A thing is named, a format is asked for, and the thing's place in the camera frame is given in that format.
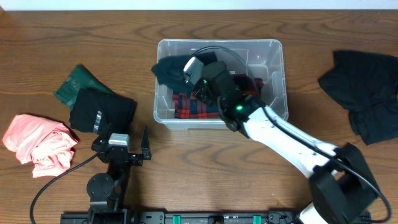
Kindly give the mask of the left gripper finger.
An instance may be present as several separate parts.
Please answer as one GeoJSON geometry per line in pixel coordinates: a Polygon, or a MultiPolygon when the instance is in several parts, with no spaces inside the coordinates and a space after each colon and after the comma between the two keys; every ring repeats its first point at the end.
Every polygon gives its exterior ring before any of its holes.
{"type": "Polygon", "coordinates": [[[142,159],[143,160],[151,160],[152,159],[152,153],[151,153],[151,150],[150,150],[147,126],[144,128],[144,132],[143,132],[143,135],[142,135],[141,152],[142,152],[142,159]]]}
{"type": "Polygon", "coordinates": [[[99,134],[98,137],[93,141],[91,149],[95,152],[101,152],[105,146],[108,145],[108,140],[111,136],[111,124],[107,125],[105,131],[99,134]]]}

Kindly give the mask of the black garment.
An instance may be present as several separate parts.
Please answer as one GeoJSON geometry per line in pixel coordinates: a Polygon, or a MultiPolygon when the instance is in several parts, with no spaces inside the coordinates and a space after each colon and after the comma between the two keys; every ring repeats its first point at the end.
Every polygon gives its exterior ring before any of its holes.
{"type": "Polygon", "coordinates": [[[318,79],[349,111],[351,129],[367,145],[397,137],[397,57],[337,50],[334,67],[318,79]]]}
{"type": "Polygon", "coordinates": [[[133,121],[137,103],[119,95],[94,89],[81,89],[70,113],[70,126],[84,133],[98,135],[126,133],[133,121]]]}

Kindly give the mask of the red plaid garment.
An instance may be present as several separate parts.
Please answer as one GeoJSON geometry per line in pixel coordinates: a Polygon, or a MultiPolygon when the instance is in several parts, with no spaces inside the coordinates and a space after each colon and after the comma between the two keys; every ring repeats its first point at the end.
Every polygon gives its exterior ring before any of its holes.
{"type": "MultiPolygon", "coordinates": [[[[245,73],[232,75],[234,83],[240,90],[257,96],[254,89],[252,79],[245,73]]],[[[176,119],[216,119],[219,117],[217,105],[207,105],[199,100],[196,95],[200,89],[206,87],[206,81],[203,80],[201,85],[197,84],[192,90],[190,96],[185,93],[173,91],[172,100],[175,105],[174,118],[176,119]]]]}

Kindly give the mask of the clear plastic storage bin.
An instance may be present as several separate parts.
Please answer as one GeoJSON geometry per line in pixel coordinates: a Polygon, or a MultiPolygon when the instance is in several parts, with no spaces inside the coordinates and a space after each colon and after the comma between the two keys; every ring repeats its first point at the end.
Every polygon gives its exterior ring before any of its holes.
{"type": "MultiPolygon", "coordinates": [[[[222,46],[236,52],[249,66],[252,75],[260,78],[261,100],[281,118],[288,120],[287,94],[282,44],[276,39],[254,40],[200,40],[164,39],[157,47],[157,59],[173,55],[191,55],[207,46],[222,46]]],[[[218,118],[179,119],[175,117],[173,91],[165,85],[155,84],[154,119],[169,129],[225,129],[218,118]]]]}

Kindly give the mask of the dark teal garment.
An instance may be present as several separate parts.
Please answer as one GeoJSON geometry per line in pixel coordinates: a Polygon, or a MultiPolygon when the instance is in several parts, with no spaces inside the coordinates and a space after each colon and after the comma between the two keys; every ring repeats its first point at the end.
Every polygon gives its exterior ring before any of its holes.
{"type": "Polygon", "coordinates": [[[188,82],[184,68],[190,61],[190,55],[174,55],[162,58],[155,64],[151,71],[156,76],[158,84],[166,85],[176,92],[189,94],[204,86],[203,80],[196,73],[188,82]]]}

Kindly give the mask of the pink garment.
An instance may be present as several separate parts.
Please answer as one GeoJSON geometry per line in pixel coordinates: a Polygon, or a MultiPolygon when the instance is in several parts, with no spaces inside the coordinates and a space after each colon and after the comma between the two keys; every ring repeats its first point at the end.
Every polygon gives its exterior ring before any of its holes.
{"type": "Polygon", "coordinates": [[[21,164],[34,164],[33,178],[66,172],[74,156],[72,148],[78,143],[63,123],[29,114],[14,117],[2,142],[21,164]]]}

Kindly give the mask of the dark green garment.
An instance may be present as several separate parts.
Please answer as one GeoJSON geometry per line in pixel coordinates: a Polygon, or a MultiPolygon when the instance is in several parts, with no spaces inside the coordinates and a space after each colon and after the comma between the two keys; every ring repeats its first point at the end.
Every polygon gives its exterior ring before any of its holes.
{"type": "Polygon", "coordinates": [[[71,71],[67,79],[61,84],[54,96],[70,110],[73,109],[80,89],[94,89],[108,94],[115,94],[110,88],[101,83],[84,65],[78,64],[71,71]]]}

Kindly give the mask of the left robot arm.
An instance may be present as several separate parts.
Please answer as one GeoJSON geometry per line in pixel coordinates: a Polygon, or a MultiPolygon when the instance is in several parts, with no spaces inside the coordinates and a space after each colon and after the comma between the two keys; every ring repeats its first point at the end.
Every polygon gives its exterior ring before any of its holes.
{"type": "Polygon", "coordinates": [[[109,130],[98,136],[91,148],[108,165],[108,170],[94,175],[87,183],[86,191],[90,196],[88,223],[139,223],[134,212],[124,206],[124,198],[131,167],[142,166],[144,160],[152,159],[147,128],[142,135],[140,153],[129,152],[129,135],[109,130]]]}

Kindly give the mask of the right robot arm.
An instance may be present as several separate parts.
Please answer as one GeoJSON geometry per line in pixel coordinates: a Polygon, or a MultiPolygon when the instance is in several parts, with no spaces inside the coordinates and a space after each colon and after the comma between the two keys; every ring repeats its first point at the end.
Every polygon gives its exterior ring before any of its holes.
{"type": "Polygon", "coordinates": [[[183,71],[187,83],[198,88],[197,98],[216,104],[230,130],[271,148],[308,179],[312,201],[298,222],[371,222],[364,213],[381,192],[356,146],[337,147],[286,122],[259,97],[241,90],[223,62],[196,60],[183,71]]]}

